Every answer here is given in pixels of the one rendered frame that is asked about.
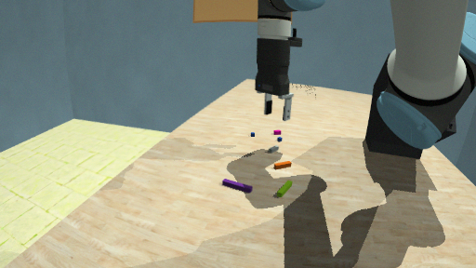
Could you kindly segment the purple rod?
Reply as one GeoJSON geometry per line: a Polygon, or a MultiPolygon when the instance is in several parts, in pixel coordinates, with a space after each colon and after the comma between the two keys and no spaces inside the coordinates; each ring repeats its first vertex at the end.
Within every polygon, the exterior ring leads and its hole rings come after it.
{"type": "Polygon", "coordinates": [[[225,186],[228,186],[228,187],[240,190],[240,191],[244,191],[244,192],[247,192],[247,193],[251,193],[252,192],[252,187],[253,187],[253,186],[250,186],[250,185],[242,184],[240,182],[231,181],[231,180],[227,180],[227,179],[224,179],[222,181],[222,185],[225,185],[225,186]]]}

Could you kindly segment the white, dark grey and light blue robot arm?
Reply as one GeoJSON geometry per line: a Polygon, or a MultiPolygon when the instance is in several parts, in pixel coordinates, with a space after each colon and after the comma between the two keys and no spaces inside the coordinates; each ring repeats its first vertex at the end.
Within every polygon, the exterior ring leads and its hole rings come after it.
{"type": "MultiPolygon", "coordinates": [[[[291,12],[325,1],[258,0],[258,19],[291,21],[291,12]]],[[[377,110],[415,148],[429,149],[439,140],[476,87],[476,15],[467,12],[468,2],[390,0],[396,48],[377,110]]]]}

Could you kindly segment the orange rod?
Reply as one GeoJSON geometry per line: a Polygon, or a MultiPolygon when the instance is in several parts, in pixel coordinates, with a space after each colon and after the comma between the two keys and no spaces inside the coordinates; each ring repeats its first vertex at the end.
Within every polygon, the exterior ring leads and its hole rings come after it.
{"type": "Polygon", "coordinates": [[[276,163],[274,164],[274,168],[275,169],[280,169],[280,168],[289,168],[291,167],[291,162],[290,161],[286,161],[286,162],[282,162],[282,163],[276,163]]]}

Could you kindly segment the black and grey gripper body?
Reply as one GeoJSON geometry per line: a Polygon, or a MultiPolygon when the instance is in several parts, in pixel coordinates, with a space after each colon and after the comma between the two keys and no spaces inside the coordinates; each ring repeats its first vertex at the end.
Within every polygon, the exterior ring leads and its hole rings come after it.
{"type": "Polygon", "coordinates": [[[258,35],[255,90],[275,96],[289,94],[290,47],[302,47],[302,38],[297,37],[297,29],[291,37],[290,20],[276,19],[258,19],[258,35]]]}

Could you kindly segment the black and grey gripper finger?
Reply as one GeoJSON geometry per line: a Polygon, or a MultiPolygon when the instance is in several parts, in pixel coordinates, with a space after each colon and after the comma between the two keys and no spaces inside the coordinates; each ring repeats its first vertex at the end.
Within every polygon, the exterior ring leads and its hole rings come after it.
{"type": "MultiPolygon", "coordinates": [[[[257,91],[257,93],[264,93],[264,92],[259,92],[257,91]]],[[[272,94],[268,94],[268,93],[265,93],[265,101],[264,101],[264,114],[267,115],[267,114],[271,114],[271,110],[272,110],[272,94]]]]}
{"type": "Polygon", "coordinates": [[[289,94],[287,95],[278,96],[278,99],[281,99],[281,100],[284,99],[283,121],[290,120],[292,97],[294,97],[294,93],[291,93],[291,92],[289,92],[289,94]]]}

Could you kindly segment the lime green rod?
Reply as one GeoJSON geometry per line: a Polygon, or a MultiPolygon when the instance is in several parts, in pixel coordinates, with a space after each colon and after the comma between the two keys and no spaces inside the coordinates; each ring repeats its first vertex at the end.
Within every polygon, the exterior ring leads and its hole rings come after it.
{"type": "Polygon", "coordinates": [[[279,197],[282,197],[287,191],[288,189],[292,186],[292,182],[291,181],[287,181],[284,186],[277,192],[277,196],[279,197]]]}

